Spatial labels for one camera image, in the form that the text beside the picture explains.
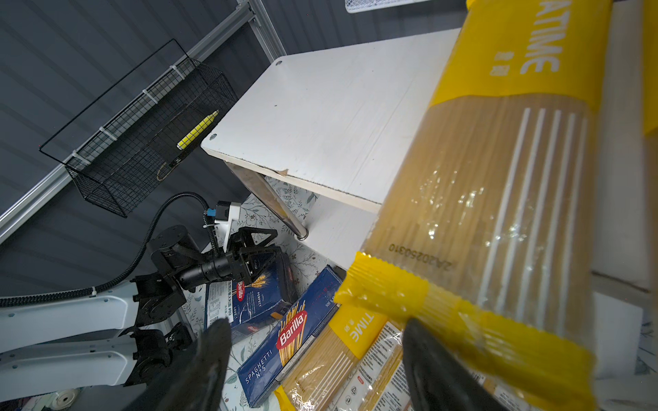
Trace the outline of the blue Barilla pasta box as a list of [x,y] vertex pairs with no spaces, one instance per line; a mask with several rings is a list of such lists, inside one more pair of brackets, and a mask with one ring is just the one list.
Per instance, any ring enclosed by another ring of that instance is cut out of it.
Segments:
[[281,320],[297,300],[289,257],[276,253],[274,261],[249,285],[231,281],[207,286],[205,327],[227,319],[232,340],[239,342]]

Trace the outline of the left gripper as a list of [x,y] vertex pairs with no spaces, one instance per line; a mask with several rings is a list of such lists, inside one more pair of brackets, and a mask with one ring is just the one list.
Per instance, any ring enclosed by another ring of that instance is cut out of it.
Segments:
[[147,253],[162,278],[169,278],[181,289],[192,291],[202,284],[234,281],[247,288],[263,288],[267,274],[282,254],[269,246],[278,236],[276,229],[241,227],[231,234],[228,252],[202,253],[187,228],[171,226],[147,243]]

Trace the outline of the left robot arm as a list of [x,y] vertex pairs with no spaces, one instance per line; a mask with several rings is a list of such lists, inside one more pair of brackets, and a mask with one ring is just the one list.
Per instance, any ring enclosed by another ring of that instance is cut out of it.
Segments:
[[195,342],[175,320],[188,293],[229,281],[251,284],[280,262],[274,229],[243,227],[202,252],[181,225],[147,237],[155,272],[81,293],[1,302],[1,399],[94,385],[148,384]]

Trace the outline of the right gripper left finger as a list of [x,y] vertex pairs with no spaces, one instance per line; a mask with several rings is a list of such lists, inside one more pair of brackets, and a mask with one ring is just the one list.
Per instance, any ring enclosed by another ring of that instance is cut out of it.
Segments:
[[218,410],[230,354],[230,322],[217,320],[125,409]]

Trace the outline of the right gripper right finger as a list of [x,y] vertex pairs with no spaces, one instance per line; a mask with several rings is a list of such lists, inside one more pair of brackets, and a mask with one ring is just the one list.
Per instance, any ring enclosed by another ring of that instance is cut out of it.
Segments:
[[413,409],[505,410],[420,320],[407,321],[403,363]]

